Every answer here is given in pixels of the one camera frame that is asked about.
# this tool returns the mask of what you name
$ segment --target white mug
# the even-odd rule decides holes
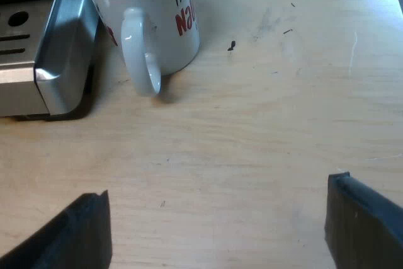
[[[189,64],[200,37],[192,0],[93,0],[120,48],[136,92],[154,96],[161,75]]]

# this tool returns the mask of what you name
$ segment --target light wood grain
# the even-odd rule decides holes
[[[86,118],[0,120],[0,254],[109,189],[112,269],[334,268],[329,173],[403,205],[398,0],[194,3],[200,53],[160,98],[100,31]]]

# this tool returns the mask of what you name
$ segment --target stainless steel appliance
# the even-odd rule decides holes
[[[0,116],[73,111],[83,95],[97,25],[91,0],[0,4]]]

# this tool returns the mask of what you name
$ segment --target mug handle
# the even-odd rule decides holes
[[[144,47],[145,13],[140,8],[128,8],[123,15],[122,49],[126,67],[141,96],[155,96],[161,88],[161,68],[154,54]]]

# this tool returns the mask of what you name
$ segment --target wooden desk surface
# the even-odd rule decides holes
[[[101,31],[86,118],[0,120],[0,254],[109,189],[112,269],[334,268],[328,174],[403,205],[397,0],[194,2],[200,53],[159,99]]]

